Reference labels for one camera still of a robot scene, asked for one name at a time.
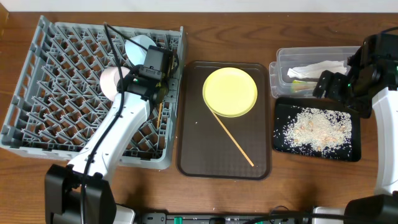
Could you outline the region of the white napkin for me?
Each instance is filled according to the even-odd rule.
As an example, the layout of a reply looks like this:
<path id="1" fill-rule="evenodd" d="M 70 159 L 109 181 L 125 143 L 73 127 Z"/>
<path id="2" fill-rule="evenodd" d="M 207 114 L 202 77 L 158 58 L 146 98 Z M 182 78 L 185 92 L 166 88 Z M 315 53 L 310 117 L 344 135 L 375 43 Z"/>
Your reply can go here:
<path id="1" fill-rule="evenodd" d="M 304 67 L 294 67 L 290 68 L 287 72 L 287 76 L 289 78 L 320 78 L 320 75 L 325 70 L 328 70 L 332 73 L 341 73 L 345 74 L 347 72 L 347 68 L 344 66 L 344 61 L 322 61 L 319 63 L 310 64 Z"/>

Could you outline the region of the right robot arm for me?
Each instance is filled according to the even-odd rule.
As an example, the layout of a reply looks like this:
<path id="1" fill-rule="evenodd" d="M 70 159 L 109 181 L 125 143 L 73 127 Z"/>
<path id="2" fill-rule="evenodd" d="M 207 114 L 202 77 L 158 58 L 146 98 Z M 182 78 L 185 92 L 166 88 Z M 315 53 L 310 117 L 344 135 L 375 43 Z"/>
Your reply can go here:
<path id="1" fill-rule="evenodd" d="M 355 111 L 376 116 L 378 171 L 374 195 L 350 201 L 343 223 L 397 223 L 397 35 L 370 35 L 348 59 L 347 75 L 325 70 L 313 91 Z"/>

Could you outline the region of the green plastic wrapper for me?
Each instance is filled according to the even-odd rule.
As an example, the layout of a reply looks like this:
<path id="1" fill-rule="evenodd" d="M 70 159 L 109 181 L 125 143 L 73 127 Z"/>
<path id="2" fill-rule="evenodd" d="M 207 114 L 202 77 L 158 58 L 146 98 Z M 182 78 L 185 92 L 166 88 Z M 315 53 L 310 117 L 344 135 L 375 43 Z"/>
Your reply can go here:
<path id="1" fill-rule="evenodd" d="M 290 90 L 292 93 L 296 93 L 298 91 L 304 91 L 304 90 L 313 91 L 313 89 L 316 87 L 316 85 L 317 85 L 316 82 L 305 82 L 305 81 L 300 81 L 300 80 L 294 80 L 292 82 Z"/>

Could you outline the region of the wooden chopstick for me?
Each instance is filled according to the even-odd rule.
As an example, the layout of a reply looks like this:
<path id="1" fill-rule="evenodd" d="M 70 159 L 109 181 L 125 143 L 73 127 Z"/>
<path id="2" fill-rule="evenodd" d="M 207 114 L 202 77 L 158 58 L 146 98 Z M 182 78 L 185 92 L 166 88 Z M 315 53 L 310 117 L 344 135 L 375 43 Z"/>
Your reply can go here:
<path id="1" fill-rule="evenodd" d="M 230 131 L 226 128 L 226 126 L 223 124 L 223 122 L 219 119 L 219 117 L 217 117 L 217 115 L 210 110 L 212 115 L 215 117 L 215 119 L 217 120 L 217 122 L 220 124 L 220 126 L 222 127 L 222 129 L 224 130 L 224 132 L 228 135 L 228 137 L 230 138 L 230 140 L 232 140 L 232 142 L 234 143 L 234 145 L 239 149 L 240 153 L 244 156 L 244 158 L 247 160 L 247 162 L 250 164 L 251 167 L 254 167 L 254 163 L 252 162 L 252 160 L 248 157 L 248 155 L 245 153 L 245 151 L 243 150 L 243 148 L 239 145 L 239 143 L 237 142 L 237 140 L 235 140 L 235 138 L 233 137 L 233 135 L 230 133 Z"/>
<path id="2" fill-rule="evenodd" d="M 159 104 L 159 110 L 158 110 L 158 117 L 157 117 L 157 129 L 160 128 L 161 124 L 161 118 L 162 118 L 162 108 L 163 108 L 163 102 Z"/>

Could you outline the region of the pink bowl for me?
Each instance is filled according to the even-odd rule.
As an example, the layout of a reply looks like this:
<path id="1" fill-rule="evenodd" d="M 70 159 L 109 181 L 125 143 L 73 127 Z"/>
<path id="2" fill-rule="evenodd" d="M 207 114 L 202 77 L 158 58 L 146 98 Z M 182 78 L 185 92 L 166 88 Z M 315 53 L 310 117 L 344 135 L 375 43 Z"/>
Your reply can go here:
<path id="1" fill-rule="evenodd" d="M 107 99 L 114 101 L 118 94 L 117 85 L 120 80 L 118 67 L 105 68 L 100 76 L 100 88 Z"/>

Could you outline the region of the yellow round plate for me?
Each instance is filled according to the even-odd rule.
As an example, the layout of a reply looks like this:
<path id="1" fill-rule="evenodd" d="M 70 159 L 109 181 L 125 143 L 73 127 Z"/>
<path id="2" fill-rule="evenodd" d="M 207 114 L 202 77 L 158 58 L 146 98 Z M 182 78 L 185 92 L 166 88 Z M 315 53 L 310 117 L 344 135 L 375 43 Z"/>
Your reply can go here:
<path id="1" fill-rule="evenodd" d="M 258 90 L 244 70 L 225 67 L 212 72 L 202 88 L 205 104 L 215 114 L 235 118 L 248 113 L 256 104 Z"/>

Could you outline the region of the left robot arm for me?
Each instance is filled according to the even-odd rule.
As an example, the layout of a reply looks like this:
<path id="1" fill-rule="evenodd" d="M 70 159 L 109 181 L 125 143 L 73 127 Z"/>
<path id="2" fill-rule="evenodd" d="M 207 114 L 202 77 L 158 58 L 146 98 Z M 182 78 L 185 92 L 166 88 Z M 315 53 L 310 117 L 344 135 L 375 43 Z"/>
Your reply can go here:
<path id="1" fill-rule="evenodd" d="M 45 175 L 46 223 L 133 223 L 133 209 L 115 202 L 111 180 L 133 135 L 169 91 L 178 55 L 156 46 L 144 64 L 120 75 L 112 108 L 88 144 L 66 166 Z"/>

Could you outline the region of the light blue bowl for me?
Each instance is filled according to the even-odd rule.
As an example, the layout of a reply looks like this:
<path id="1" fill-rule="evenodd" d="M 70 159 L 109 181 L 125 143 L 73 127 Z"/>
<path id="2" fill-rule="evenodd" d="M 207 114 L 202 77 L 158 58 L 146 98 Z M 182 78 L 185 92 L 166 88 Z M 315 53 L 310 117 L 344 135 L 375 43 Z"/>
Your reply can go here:
<path id="1" fill-rule="evenodd" d="M 146 35 L 137 35 L 133 37 L 132 40 L 146 49 L 148 49 L 150 45 L 156 46 L 156 43 Z M 144 64 L 147 52 L 143 48 L 127 40 L 125 43 L 125 51 L 128 59 L 133 65 Z"/>

